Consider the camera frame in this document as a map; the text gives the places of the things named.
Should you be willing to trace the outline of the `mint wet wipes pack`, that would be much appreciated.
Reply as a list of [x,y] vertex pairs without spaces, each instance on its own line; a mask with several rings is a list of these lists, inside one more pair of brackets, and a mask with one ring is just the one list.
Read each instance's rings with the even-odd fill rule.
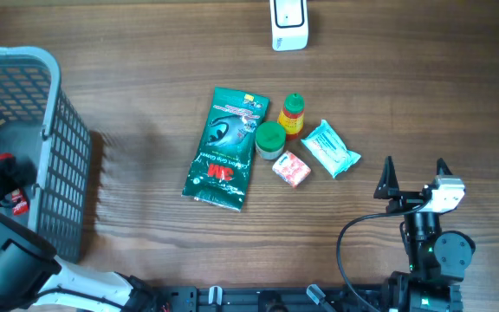
[[333,179],[355,165],[361,155],[347,149],[346,144],[326,120],[301,143],[323,165]]

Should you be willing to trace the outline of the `orange Kleenex tissue pack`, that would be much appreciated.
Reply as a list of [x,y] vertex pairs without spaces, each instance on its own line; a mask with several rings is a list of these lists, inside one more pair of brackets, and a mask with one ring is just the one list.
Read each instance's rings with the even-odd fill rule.
[[290,151],[279,157],[272,170],[292,187],[297,187],[311,173],[310,167]]

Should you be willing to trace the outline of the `yellow red sauce bottle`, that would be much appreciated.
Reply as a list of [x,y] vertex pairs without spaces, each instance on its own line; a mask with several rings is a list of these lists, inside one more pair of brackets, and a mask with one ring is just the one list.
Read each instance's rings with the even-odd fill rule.
[[298,137],[304,124],[305,100],[300,94],[289,94],[279,113],[277,122],[284,128],[286,139],[293,140]]

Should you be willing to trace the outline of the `green lid glass jar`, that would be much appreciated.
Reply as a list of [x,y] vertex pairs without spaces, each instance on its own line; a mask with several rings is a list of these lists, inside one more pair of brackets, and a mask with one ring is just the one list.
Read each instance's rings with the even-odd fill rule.
[[284,150],[286,132],[283,126],[267,121],[256,130],[256,151],[262,159],[277,159]]

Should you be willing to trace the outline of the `green 3M gloves packet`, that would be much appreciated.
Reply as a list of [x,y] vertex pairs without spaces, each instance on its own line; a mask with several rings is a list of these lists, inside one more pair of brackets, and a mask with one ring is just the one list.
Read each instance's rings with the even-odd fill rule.
[[216,87],[201,139],[187,173],[184,197],[241,211],[250,182],[256,130],[269,98]]

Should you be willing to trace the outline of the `red snack stick packet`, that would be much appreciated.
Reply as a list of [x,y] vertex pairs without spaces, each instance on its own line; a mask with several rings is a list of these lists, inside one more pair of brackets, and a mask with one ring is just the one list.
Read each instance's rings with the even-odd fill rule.
[[[16,157],[12,153],[0,153],[0,167],[6,165],[8,169],[16,164]],[[0,200],[0,207],[12,210],[14,216],[20,216],[29,212],[29,200],[26,192],[21,186],[10,192],[10,199],[7,194]]]

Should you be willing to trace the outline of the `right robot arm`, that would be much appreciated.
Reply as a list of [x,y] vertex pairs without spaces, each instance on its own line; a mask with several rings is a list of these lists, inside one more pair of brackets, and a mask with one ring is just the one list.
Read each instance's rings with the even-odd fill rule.
[[433,181],[417,192],[399,189],[392,158],[385,160],[376,199],[387,199],[386,212],[401,212],[399,230],[409,272],[393,272],[382,287],[380,309],[397,312],[460,312],[459,283],[476,251],[474,241],[460,231],[443,231],[440,217],[454,211],[465,195],[464,182],[437,160]]

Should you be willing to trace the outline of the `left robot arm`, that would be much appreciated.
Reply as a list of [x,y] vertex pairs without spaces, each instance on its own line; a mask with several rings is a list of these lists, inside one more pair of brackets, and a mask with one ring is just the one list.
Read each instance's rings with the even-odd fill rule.
[[[0,155],[0,204],[21,204],[29,166]],[[135,276],[86,269],[58,257],[55,247],[0,213],[0,311],[57,304],[80,311],[159,311],[163,302]]]

